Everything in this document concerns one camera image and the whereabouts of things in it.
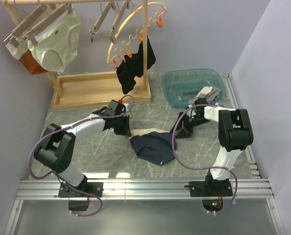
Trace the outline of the navy underwear cream waistband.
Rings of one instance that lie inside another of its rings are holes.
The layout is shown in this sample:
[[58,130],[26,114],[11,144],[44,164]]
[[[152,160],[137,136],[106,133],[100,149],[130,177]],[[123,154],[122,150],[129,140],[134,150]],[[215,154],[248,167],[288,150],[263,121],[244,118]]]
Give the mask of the navy underwear cream waistband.
[[165,165],[175,159],[172,133],[157,128],[131,130],[132,149],[139,159],[155,165]]

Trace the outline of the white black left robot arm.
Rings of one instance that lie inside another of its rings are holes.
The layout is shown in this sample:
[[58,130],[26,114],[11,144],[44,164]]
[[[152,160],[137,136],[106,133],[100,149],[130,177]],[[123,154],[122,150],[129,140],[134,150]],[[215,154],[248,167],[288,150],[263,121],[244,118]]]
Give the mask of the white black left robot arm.
[[31,158],[48,167],[50,173],[63,180],[64,190],[70,190],[76,197],[89,197],[92,189],[87,177],[72,164],[75,143],[108,129],[112,129],[116,135],[130,137],[128,112],[127,106],[120,104],[116,108],[103,107],[68,125],[51,124],[33,148]]

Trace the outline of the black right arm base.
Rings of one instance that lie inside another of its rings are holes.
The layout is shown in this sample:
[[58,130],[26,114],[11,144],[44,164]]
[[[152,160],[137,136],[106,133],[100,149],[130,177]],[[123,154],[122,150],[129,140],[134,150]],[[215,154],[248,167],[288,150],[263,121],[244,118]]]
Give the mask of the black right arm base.
[[214,181],[207,183],[206,181],[190,181],[185,186],[190,190],[191,197],[217,197],[232,196],[233,190],[229,181]]

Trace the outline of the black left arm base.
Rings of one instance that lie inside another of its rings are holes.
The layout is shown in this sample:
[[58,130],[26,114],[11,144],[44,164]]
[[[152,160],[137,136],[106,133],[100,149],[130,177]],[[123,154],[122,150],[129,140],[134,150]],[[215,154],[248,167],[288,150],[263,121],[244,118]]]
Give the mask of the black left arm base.
[[[83,191],[85,193],[90,193],[97,197],[101,197],[102,192],[103,192],[103,183],[102,182],[96,182],[96,183],[84,182],[75,188],[79,191]],[[88,197],[88,196],[86,194],[75,191],[74,189],[70,188],[68,184],[61,183],[58,197],[74,198],[74,197]]]

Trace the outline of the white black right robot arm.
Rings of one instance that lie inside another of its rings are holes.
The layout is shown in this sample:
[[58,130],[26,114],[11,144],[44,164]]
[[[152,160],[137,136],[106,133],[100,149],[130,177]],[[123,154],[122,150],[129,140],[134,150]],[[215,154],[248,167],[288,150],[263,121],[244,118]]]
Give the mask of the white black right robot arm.
[[198,98],[184,112],[171,128],[172,139],[189,138],[195,127],[210,121],[218,123],[220,149],[215,163],[206,168],[204,181],[190,181],[186,186],[191,197],[232,196],[229,177],[238,156],[253,143],[253,131],[246,109],[229,109],[211,105],[205,98]]

